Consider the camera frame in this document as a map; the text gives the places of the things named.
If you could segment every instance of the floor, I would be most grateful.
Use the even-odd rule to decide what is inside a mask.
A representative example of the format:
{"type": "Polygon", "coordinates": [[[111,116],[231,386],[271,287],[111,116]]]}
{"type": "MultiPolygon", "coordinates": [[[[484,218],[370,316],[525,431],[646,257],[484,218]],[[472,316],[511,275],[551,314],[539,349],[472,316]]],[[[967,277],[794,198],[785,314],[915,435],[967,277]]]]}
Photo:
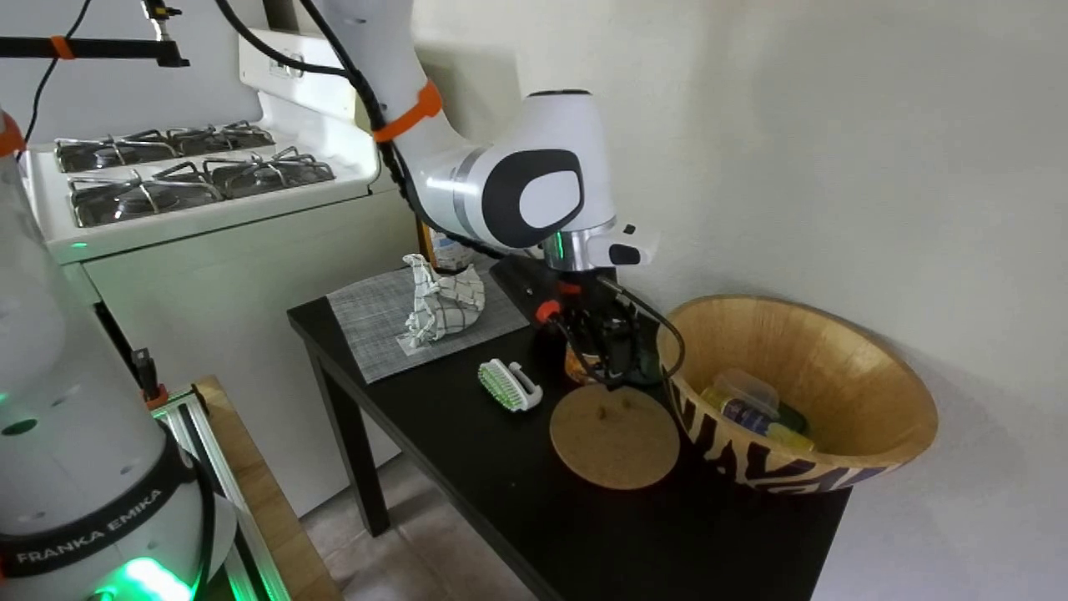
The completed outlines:
{"type": "Polygon", "coordinates": [[[381,484],[394,516],[381,539],[363,531],[353,491],[305,516],[345,601],[533,596],[407,458],[384,465],[381,484]]]}

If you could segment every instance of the small white object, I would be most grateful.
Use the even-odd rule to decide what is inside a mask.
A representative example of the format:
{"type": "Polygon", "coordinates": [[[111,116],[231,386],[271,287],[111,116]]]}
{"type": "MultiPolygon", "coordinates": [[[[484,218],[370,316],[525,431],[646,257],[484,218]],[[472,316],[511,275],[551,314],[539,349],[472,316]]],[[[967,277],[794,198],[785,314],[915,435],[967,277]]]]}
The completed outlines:
{"type": "Polygon", "coordinates": [[[478,363],[478,379],[511,413],[529,411],[543,397],[543,392],[525,373],[516,362],[503,363],[499,356],[489,356],[478,363]]]}

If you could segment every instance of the table leg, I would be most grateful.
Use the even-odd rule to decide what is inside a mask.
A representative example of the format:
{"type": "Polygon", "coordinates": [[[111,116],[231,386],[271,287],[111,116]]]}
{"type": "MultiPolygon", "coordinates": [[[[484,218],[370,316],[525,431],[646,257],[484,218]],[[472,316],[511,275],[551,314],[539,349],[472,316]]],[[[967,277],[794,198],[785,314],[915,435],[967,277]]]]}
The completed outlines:
{"type": "Polygon", "coordinates": [[[313,369],[313,379],[317,379],[323,401],[330,404],[330,422],[334,422],[339,443],[345,443],[349,478],[358,484],[363,523],[377,539],[377,535],[392,531],[392,511],[381,494],[381,480],[377,480],[373,454],[366,443],[361,404],[319,366],[319,362],[313,362],[313,355],[309,355],[309,369],[313,369]]]}

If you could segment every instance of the green light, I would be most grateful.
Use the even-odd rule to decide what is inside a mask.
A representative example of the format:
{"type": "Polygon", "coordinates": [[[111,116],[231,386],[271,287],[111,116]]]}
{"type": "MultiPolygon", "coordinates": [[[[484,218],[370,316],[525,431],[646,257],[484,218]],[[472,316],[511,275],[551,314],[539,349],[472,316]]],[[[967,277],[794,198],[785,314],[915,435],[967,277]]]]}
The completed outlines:
{"type": "Polygon", "coordinates": [[[133,557],[111,572],[98,601],[189,601],[193,592],[152,557],[133,557]]]}

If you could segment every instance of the black table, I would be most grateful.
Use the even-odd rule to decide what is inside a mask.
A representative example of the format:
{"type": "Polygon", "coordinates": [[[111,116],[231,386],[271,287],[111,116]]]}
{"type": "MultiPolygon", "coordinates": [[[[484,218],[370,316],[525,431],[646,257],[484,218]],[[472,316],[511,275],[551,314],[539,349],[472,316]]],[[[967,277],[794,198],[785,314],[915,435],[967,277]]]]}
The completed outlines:
{"type": "Polygon", "coordinates": [[[513,329],[443,362],[363,384],[327,301],[291,310],[353,472],[370,535],[392,526],[363,406],[435,478],[536,596],[811,596],[847,494],[773,498],[720,480],[695,451],[646,491],[574,478],[546,442],[566,384],[513,329]],[[478,384],[488,356],[521,362],[546,386],[511,417],[478,384]]]}

